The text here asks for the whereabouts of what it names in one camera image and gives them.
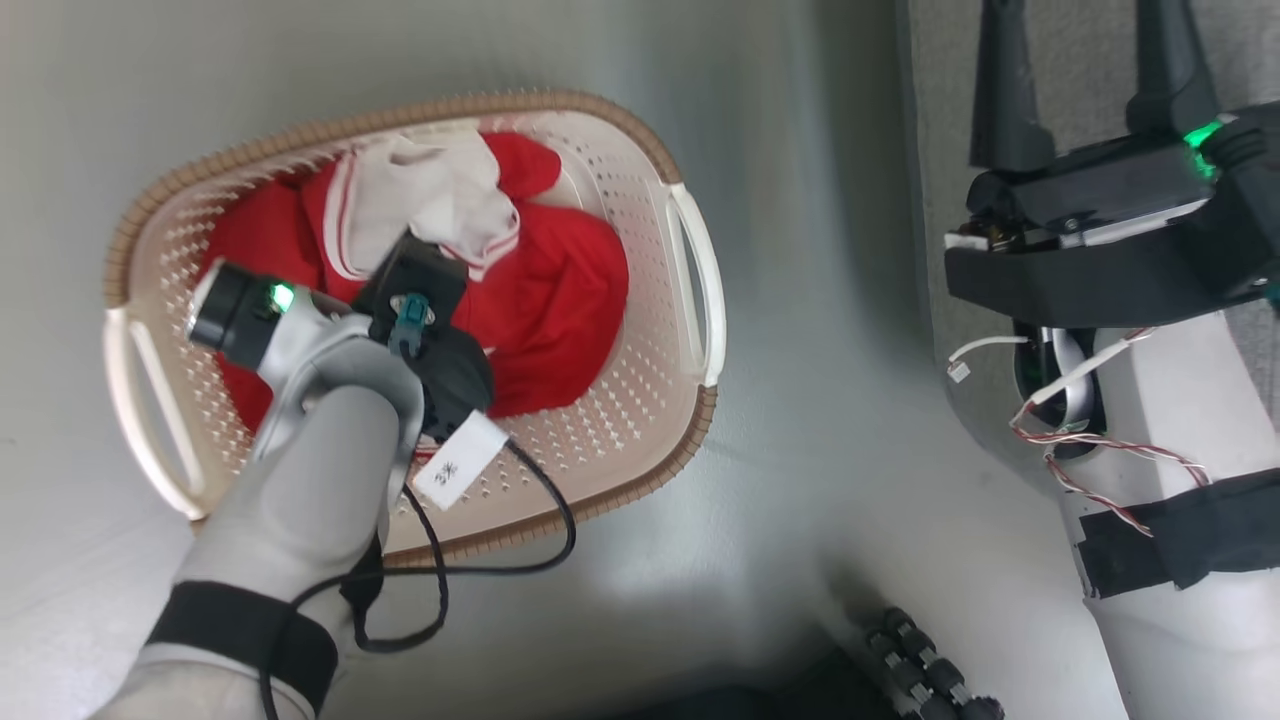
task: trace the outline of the red clothing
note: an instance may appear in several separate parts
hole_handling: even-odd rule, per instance
[[[485,135],[500,167],[498,187],[520,211],[520,241],[483,282],[470,281],[453,325],[490,351],[494,418],[571,405],[595,382],[626,311],[627,260],[613,228],[576,209],[530,199],[556,184],[556,151],[518,133]],[[329,164],[306,178],[276,179],[234,205],[210,233],[216,258],[349,302],[362,283],[324,261]],[[259,377],[218,359],[232,404],[256,430],[271,402]]]

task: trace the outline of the brown woven rim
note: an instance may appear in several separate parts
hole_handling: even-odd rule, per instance
[[[397,110],[367,113],[342,120],[306,123],[270,137],[250,141],[188,163],[169,172],[169,174],[161,177],[143,191],[133,201],[133,206],[120,218],[120,223],[116,225],[115,234],[111,238],[111,247],[106,255],[106,270],[102,278],[102,295],[106,300],[106,307],[120,307],[129,301],[129,268],[133,261],[133,249],[137,246],[142,228],[146,227],[156,210],[170,197],[198,182],[265,160],[273,155],[333,142],[356,135],[436,120],[539,110],[576,111],[608,122],[640,146],[645,155],[648,155],[649,161],[658,170],[658,177],[663,182],[681,182],[680,169],[676,167],[671,152],[667,151],[667,147],[648,126],[628,110],[609,100],[585,92],[554,90],[506,95],[471,95],[410,105]],[[603,515],[609,510],[622,507],[654,492],[667,484],[671,478],[676,477],[676,473],[684,469],[692,460],[698,448],[701,447],[703,438],[707,437],[707,432],[710,429],[712,416],[716,414],[717,395],[718,391],[714,387],[699,387],[692,418],[676,448],[655,468],[639,478],[575,502],[572,505],[573,519],[581,523],[596,515]],[[202,521],[192,523],[192,529],[198,532],[201,524]],[[445,542],[443,550],[447,559],[457,560],[503,547],[516,547],[543,536],[561,532],[564,532],[564,521],[556,511],[548,511],[520,523],[454,538]],[[424,566],[431,564],[431,553],[429,548],[407,550],[387,556],[385,562],[389,566],[401,568]]]

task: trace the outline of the gray carpet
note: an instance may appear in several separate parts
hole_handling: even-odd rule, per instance
[[[1124,105],[1137,82],[1133,0],[1027,4],[1041,120],[1057,136],[1059,151],[1123,135]],[[950,297],[942,272],[942,234],[965,220],[965,193],[975,174],[968,168],[968,150],[982,4],[910,0],[906,8],[922,220],[916,233],[923,234],[941,366],[955,347],[1009,331],[1007,320]],[[1222,105],[1280,99],[1280,3],[1199,0],[1193,8]],[[1258,392],[1276,416],[1280,329],[1274,314],[1266,304],[1256,304],[1230,311],[1229,320]],[[983,447],[1047,488],[1038,452],[1007,430],[1019,402],[1009,354],[975,356],[969,364],[974,373],[964,384],[947,383],[961,421]]]

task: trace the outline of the plastic basket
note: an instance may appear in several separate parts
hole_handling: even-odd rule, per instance
[[[667,149],[634,115],[590,95],[454,97],[306,124],[191,163],[147,188],[120,220],[105,275],[108,380],[129,447],[174,509],[192,521],[211,512],[253,442],[212,355],[183,336],[218,217],[273,177],[383,133],[460,128],[516,131],[558,151],[564,170],[545,201],[609,220],[631,272],[622,331],[590,391],[570,407],[500,424],[552,474],[580,520],[653,492],[692,459],[716,409],[724,301],[707,227]],[[541,486],[506,452],[448,512],[428,506],[452,557],[562,529]],[[389,560],[428,561],[425,544],[416,519],[403,507],[393,512]]]

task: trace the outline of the white handle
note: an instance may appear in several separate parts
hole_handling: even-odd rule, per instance
[[[712,236],[703,220],[703,211],[689,193],[685,183],[671,186],[671,200],[675,204],[680,224],[685,228],[685,238],[692,250],[694,264],[698,265],[698,279],[703,288],[703,310],[705,313],[703,347],[703,384],[714,387],[724,369],[724,352],[728,348],[728,322],[724,318],[724,286],[721,284],[719,264],[716,261],[716,249]]]
[[[150,414],[143,410],[146,402],[142,397],[142,387],[138,384],[134,347],[143,359],[142,366],[155,391],[156,401],[160,404],[178,454],[188,470],[192,470],[187,482],[177,479],[180,475],[174,471],[172,464],[159,450],[159,436],[151,424]],[[206,516],[209,511],[197,500],[202,483],[191,436],[182,423],[173,391],[165,380],[164,373],[160,372],[155,345],[151,343],[146,328],[131,323],[128,313],[123,307],[108,310],[106,327],[102,331],[102,351],[111,404],[115,405],[115,415],[120,420],[120,428],[124,429],[124,439],[138,464],[142,465],[142,471],[146,473],[156,492],[175,510],[191,520]]]

